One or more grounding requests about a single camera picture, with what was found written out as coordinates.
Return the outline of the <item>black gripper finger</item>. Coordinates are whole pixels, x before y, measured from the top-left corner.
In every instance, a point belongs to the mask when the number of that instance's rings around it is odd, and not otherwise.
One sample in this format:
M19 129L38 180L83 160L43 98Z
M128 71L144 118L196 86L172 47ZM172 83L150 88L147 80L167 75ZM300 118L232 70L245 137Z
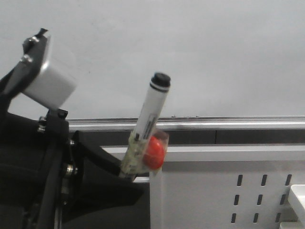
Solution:
M63 207L63 223L104 209L132 206L144 194L141 185L120 178L88 159L82 160L77 168Z

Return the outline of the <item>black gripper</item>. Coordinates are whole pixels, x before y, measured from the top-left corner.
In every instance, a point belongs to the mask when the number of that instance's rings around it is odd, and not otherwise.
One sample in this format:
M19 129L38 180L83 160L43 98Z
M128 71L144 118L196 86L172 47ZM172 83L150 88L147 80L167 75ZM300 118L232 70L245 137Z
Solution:
M72 140L65 110L39 120L6 113L0 120L0 202L17 206L23 229L61 229L79 189L72 153L118 176L121 160L83 131Z

